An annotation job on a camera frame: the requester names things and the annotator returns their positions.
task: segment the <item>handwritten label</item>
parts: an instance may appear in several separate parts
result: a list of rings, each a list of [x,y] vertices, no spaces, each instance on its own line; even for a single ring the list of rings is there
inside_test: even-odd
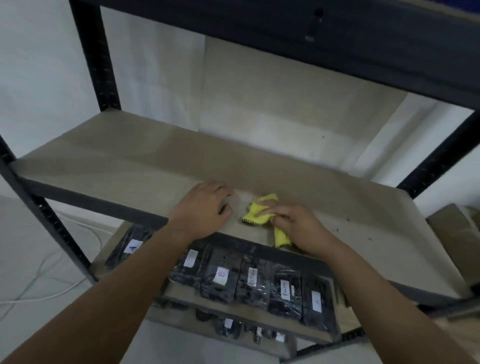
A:
[[[183,263],[184,267],[191,268],[195,264],[195,260],[197,259],[198,251],[190,249],[185,258],[185,263]]]
[[[285,342],[285,334],[281,334],[281,333],[277,332],[275,340],[277,340],[279,342]]]
[[[216,269],[216,274],[215,274],[215,278],[213,278],[213,282],[221,284],[222,286],[225,286],[227,284],[227,280],[228,280],[228,269],[223,267],[218,267]]]
[[[251,287],[256,287],[257,286],[257,273],[258,273],[257,268],[248,268],[247,284],[249,286],[251,286]]]
[[[322,312],[322,295],[320,292],[312,291],[312,309]]]
[[[290,301],[290,284],[287,280],[280,280],[280,297],[282,300]]]
[[[141,242],[140,240],[132,239],[132,240],[130,240],[130,242],[128,243],[127,247],[125,248],[125,250],[124,250],[123,252],[124,252],[124,253],[127,253],[127,254],[132,254],[132,253],[134,253],[138,248],[140,248],[143,243],[144,243],[144,242]]]
[[[231,318],[226,318],[225,324],[223,326],[225,326],[226,328],[232,328],[232,324],[233,324],[233,320]]]

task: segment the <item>yellow microfiber cloth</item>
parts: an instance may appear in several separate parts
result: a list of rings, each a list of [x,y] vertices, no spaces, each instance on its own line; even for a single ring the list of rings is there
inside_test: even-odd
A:
[[[268,194],[267,196],[260,197],[257,201],[266,201],[266,200],[275,200],[278,201],[278,197],[276,194]],[[260,212],[267,209],[268,206],[259,205],[255,201],[250,204],[248,213],[242,218],[242,221],[251,224],[251,225],[263,225],[270,221],[270,219],[275,216],[275,214],[266,214],[257,216]],[[279,248],[284,245],[292,244],[291,240],[288,236],[279,228],[275,226],[274,229],[275,235],[275,248]]]

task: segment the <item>forearm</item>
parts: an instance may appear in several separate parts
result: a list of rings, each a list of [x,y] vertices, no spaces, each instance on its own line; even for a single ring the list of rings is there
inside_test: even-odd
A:
[[[119,363],[189,243],[168,227],[161,229],[4,363]]]
[[[331,239],[322,259],[385,364],[475,363],[362,257],[335,237]]]

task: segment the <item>person's left hand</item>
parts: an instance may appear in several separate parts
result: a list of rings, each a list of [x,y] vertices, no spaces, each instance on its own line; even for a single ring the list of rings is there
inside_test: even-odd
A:
[[[176,205],[167,227],[190,242],[213,234],[232,214],[230,205],[220,210],[222,200],[233,190],[222,182],[204,182],[194,186]]]

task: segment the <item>floor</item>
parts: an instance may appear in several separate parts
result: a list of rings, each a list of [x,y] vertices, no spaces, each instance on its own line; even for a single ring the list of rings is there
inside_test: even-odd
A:
[[[0,196],[0,216],[0,301],[46,297],[83,279],[80,271],[19,200]],[[90,259],[99,251],[100,241],[104,244],[109,238],[106,232],[89,231],[69,221],[64,223]],[[0,361],[89,286],[84,280],[50,300],[0,304]],[[278,359],[144,321],[122,360],[122,364],[172,362],[276,364]],[[353,345],[305,359],[302,363],[380,363],[380,360],[369,349]]]

